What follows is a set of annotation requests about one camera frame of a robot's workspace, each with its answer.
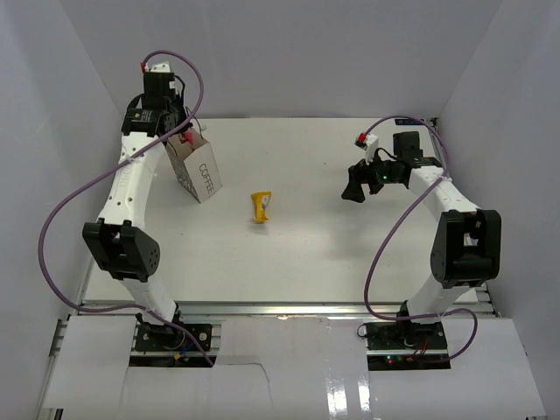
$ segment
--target white tabletop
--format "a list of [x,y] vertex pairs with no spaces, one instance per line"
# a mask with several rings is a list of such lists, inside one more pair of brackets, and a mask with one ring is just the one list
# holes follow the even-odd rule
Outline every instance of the white tabletop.
[[[175,179],[162,157],[146,209],[146,232],[159,242],[157,274],[176,301],[360,302],[369,265],[382,240],[414,200],[403,185],[386,185],[358,204],[340,198],[347,168],[363,158],[357,134],[375,119],[217,119],[204,132],[223,187],[203,204]],[[392,151],[392,134],[427,129],[385,122],[375,134]],[[264,225],[251,193],[272,191]],[[374,274],[370,300],[401,303],[430,273],[437,223],[423,206],[402,224]],[[97,266],[87,301],[131,300]],[[475,302],[474,290],[460,301]]]

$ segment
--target gray panel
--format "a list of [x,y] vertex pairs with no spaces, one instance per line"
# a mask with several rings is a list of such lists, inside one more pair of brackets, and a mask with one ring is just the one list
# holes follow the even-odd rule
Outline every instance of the gray panel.
[[[120,117],[54,0],[0,3],[0,74],[0,407],[2,418],[27,420],[66,317],[39,273],[39,230],[58,201],[116,159]],[[104,193],[77,199],[47,236],[47,262],[70,297],[88,264],[81,225]]]
[[558,1],[503,2],[441,118],[458,187],[501,213],[502,268],[488,287],[550,418],[560,418],[558,22]]
[[204,75],[202,116],[367,117],[439,114],[500,0],[61,2],[119,109],[166,48]]

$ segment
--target yellow snack bag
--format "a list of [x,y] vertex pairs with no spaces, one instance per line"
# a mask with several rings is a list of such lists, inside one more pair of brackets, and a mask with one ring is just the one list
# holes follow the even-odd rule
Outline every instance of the yellow snack bag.
[[253,204],[255,205],[255,217],[252,219],[254,223],[264,223],[269,218],[266,217],[264,210],[270,202],[270,197],[272,197],[272,192],[261,191],[251,194],[251,199],[253,199]]

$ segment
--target gray wall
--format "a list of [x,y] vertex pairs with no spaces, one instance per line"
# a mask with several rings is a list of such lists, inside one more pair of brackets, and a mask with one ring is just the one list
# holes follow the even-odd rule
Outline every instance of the gray wall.
[[505,0],[441,115],[451,174],[500,211],[493,301],[512,316],[549,418],[560,418],[560,2]]
[[119,109],[166,48],[205,76],[202,116],[371,117],[438,115],[500,0],[61,3]]
[[[39,230],[60,199],[116,159],[121,118],[55,0],[0,1],[0,74],[0,417],[27,420],[67,313],[40,275]],[[77,199],[47,237],[68,296],[87,264],[81,225],[106,191]]]

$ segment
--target box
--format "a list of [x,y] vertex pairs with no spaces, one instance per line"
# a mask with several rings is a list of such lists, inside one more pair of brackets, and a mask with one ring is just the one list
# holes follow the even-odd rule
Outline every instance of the box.
[[177,181],[202,203],[221,188],[218,166],[212,146],[200,133],[190,128],[185,137],[192,142],[181,142],[179,135],[172,136],[167,140],[165,149]]

